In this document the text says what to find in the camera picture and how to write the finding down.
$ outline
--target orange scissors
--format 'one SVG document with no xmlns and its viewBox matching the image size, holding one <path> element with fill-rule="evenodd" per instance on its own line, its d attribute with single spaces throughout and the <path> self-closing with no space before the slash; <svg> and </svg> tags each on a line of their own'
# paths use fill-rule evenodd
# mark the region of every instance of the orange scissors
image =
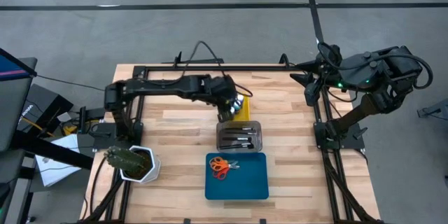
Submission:
<svg viewBox="0 0 448 224">
<path fill-rule="evenodd" d="M 227 161 L 222 157 L 214 157 L 210 160 L 210 167 L 213 169 L 213 177 L 224 180 L 230 169 L 238 169 L 238 161 Z"/>
<path fill-rule="evenodd" d="M 215 172 L 219 172 L 220 170 L 224 170 L 225 168 L 229 167 L 229 163 L 234 162 L 233 160 L 227 161 L 223 159 L 222 157 L 214 157 L 210 159 L 210 167 Z"/>
</svg>

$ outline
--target monitor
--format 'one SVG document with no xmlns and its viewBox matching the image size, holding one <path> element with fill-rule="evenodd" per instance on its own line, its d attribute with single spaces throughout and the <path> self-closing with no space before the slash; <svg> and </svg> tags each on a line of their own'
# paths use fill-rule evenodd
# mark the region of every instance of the monitor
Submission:
<svg viewBox="0 0 448 224">
<path fill-rule="evenodd" d="M 0 81 L 36 77 L 35 70 L 0 48 Z"/>
</svg>

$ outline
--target potted plant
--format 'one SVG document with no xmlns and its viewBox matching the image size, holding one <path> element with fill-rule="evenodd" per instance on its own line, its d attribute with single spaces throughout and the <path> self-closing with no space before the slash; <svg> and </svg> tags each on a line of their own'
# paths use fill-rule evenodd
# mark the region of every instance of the potted plant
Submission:
<svg viewBox="0 0 448 224">
<path fill-rule="evenodd" d="M 112 146 L 104 156 L 112 167 L 120 169 L 123 180 L 147 183 L 159 176 L 160 160 L 150 148 L 133 146 L 125 149 Z"/>
</svg>

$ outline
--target yellow object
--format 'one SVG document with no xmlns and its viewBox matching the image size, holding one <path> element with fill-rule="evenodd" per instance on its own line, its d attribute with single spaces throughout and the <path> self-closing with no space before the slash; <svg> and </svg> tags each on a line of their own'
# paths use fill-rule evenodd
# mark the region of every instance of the yellow object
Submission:
<svg viewBox="0 0 448 224">
<path fill-rule="evenodd" d="M 241 121 L 248 121 L 251 120 L 251 108 L 249 106 L 249 97 L 244 97 L 243 99 L 243 107 L 238 112 L 238 114 L 235 115 L 232 121 L 234 122 L 241 122 Z"/>
<path fill-rule="evenodd" d="M 23 116 L 22 116 L 22 120 L 24 120 L 25 122 L 29 123 L 30 125 L 35 126 L 36 128 L 38 128 L 38 129 L 40 129 L 40 130 L 42 130 L 42 127 L 41 127 L 41 126 L 39 126 L 39 125 L 37 125 L 36 123 L 34 123 L 34 122 L 32 122 L 32 121 L 26 119 L 26 118 L 23 117 Z M 54 136 L 55 136 L 54 134 L 51 134 L 51 133 L 49 133 L 49 132 L 46 132 L 46 133 L 47 133 L 50 137 L 54 137 Z"/>
<path fill-rule="evenodd" d="M 78 129 L 77 126 L 65 126 L 64 127 L 64 133 L 66 135 L 70 135 L 71 133 L 75 132 Z"/>
</svg>

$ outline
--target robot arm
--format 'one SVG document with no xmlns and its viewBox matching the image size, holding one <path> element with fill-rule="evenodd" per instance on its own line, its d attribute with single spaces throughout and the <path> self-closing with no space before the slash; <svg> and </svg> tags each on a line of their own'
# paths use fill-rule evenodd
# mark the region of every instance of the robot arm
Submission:
<svg viewBox="0 0 448 224">
<path fill-rule="evenodd" d="M 117 125 L 117 137 L 133 137 L 133 122 L 125 108 L 141 95 L 177 95 L 192 101 L 202 101 L 218 108 L 220 122 L 233 119 L 240 109 L 235 83 L 230 76 L 182 76 L 177 80 L 119 80 L 106 87 L 104 108 L 112 112 Z"/>
<path fill-rule="evenodd" d="M 325 44 L 323 49 L 326 50 L 320 50 L 316 60 L 296 66 L 306 74 L 290 75 L 305 86 L 307 105 L 316 104 L 322 87 L 365 93 L 359 106 L 325 124 L 331 139 L 343 138 L 350 126 L 367 116 L 398 109 L 414 88 L 426 88 L 432 82 L 431 68 L 405 46 L 364 52 L 346 59 L 342 59 L 336 45 Z M 428 71 L 428 82 L 423 86 L 417 86 L 417 78 L 422 71 L 420 64 Z"/>
</svg>

